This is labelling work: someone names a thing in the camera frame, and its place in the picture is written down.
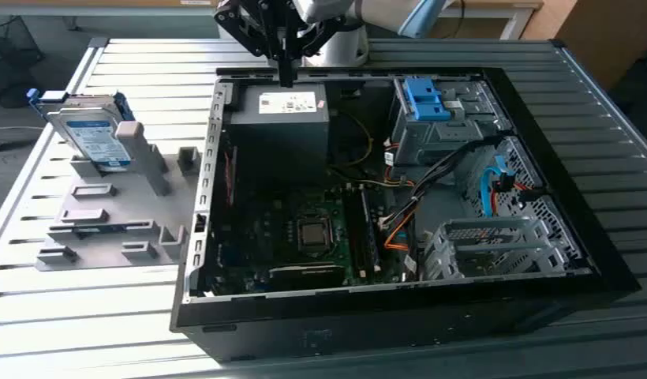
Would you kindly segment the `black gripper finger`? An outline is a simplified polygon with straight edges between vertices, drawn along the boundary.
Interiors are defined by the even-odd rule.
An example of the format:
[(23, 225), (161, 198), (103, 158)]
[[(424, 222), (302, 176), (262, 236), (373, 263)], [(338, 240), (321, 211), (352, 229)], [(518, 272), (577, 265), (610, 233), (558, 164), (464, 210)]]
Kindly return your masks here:
[(350, 30), (352, 1), (286, 1), (286, 86), (293, 86), (301, 58), (313, 57), (337, 32)]
[(282, 31), (284, 1), (220, 1), (213, 19), (219, 27), (256, 57), (264, 56), (278, 71), (278, 83), (288, 85), (288, 55)]

